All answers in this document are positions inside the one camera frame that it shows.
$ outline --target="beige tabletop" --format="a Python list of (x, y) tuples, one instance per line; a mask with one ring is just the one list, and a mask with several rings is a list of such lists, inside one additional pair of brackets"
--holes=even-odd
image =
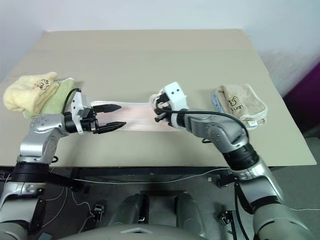
[[(48, 32), (0, 84), (22, 75), (74, 77), (92, 100), (147, 102), (177, 81), (190, 108), (213, 110), (213, 90), (248, 83), (268, 105), (267, 123), (250, 131), (269, 166), (316, 164), (269, 74), (241, 30), (119, 30)], [(13, 166), (30, 121), (0, 105), (0, 165)], [(71, 134), (58, 143), (53, 167), (226, 166), (211, 144), (181, 132), (117, 130)]]

